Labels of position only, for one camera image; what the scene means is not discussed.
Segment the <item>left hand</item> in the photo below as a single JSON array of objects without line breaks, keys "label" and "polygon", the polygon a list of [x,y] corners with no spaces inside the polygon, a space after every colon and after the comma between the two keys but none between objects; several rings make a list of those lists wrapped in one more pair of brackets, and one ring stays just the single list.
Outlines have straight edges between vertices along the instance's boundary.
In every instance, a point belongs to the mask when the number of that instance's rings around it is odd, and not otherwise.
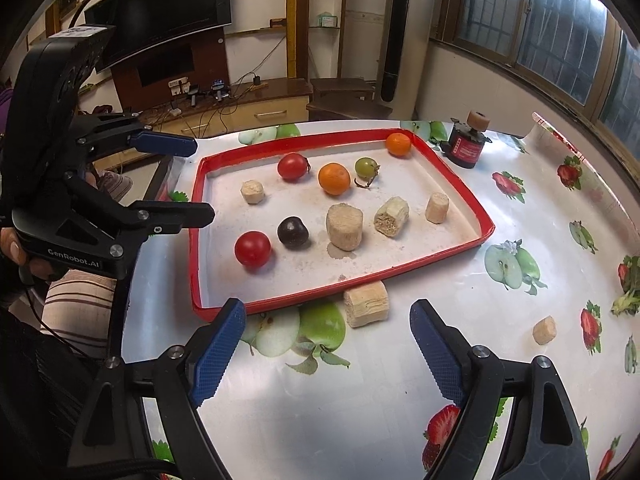
[{"label": "left hand", "polygon": [[1,229],[1,250],[3,255],[9,257],[18,266],[27,266],[29,272],[36,278],[47,281],[54,274],[50,263],[27,255],[13,228]]}]

